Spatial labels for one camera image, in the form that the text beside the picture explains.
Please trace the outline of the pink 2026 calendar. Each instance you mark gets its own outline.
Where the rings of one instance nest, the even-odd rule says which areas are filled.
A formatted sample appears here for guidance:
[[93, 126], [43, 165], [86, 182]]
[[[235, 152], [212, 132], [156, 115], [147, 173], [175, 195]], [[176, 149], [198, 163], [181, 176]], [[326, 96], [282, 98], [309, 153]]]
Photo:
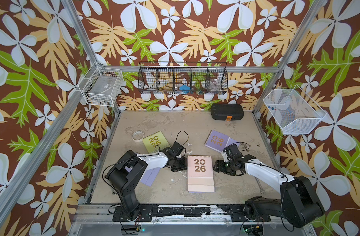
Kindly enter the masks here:
[[215, 192], [211, 156], [188, 156], [188, 192]]

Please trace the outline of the green 2026 desk calendar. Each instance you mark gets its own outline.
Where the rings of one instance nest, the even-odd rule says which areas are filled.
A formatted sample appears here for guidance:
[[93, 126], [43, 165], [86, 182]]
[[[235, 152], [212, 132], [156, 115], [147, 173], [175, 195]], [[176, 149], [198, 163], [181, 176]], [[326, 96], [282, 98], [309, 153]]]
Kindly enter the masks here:
[[170, 146], [161, 131], [143, 138], [143, 144], [148, 153], [158, 152], [160, 149], [164, 149]]

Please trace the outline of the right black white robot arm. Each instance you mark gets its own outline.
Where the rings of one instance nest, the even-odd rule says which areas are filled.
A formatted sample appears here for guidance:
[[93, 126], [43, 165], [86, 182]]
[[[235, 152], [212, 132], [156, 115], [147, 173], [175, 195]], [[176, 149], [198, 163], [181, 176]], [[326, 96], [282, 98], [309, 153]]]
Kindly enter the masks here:
[[244, 203], [243, 215], [247, 219], [275, 216], [287, 220], [293, 227], [302, 228], [325, 214], [321, 200], [307, 177], [294, 177], [270, 167], [256, 157], [243, 155], [236, 144], [222, 151], [222, 160], [217, 160], [213, 170], [229, 176], [251, 175], [266, 183], [280, 194], [279, 199], [261, 196]]

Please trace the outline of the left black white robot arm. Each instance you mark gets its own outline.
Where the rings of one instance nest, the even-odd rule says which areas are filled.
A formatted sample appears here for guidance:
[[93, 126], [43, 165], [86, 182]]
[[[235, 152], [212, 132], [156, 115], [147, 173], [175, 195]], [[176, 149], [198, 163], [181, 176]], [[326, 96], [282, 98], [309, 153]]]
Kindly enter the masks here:
[[135, 188], [142, 176], [151, 169], [168, 167], [172, 172], [187, 169], [186, 148], [174, 142], [170, 147], [152, 154], [138, 154], [128, 150], [115, 163], [106, 175], [106, 179], [119, 196], [122, 214], [128, 220], [135, 220], [139, 215], [140, 203]]

